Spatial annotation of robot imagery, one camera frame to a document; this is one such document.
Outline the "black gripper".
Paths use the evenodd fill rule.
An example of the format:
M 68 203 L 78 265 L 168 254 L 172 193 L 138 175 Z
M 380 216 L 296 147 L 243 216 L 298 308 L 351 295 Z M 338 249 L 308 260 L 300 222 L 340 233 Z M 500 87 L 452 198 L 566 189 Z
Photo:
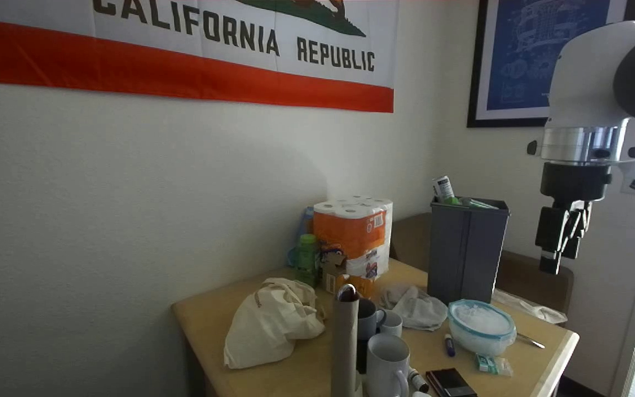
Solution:
M 541 269 L 558 275 L 562 260 L 579 255 L 579 243 L 592 228 L 588 200 L 553 203 L 539 216 L 536 246 L 541 248 Z

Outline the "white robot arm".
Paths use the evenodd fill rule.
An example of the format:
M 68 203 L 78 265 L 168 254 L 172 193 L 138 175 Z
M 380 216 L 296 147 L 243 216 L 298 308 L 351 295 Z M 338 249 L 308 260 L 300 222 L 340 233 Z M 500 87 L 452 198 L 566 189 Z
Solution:
M 553 198 L 539 216 L 541 269 L 558 274 L 565 258 L 579 254 L 612 166 L 635 193 L 635 21 L 586 30 L 562 46 L 544 134 L 528 153 L 543 162 L 541 193 Z

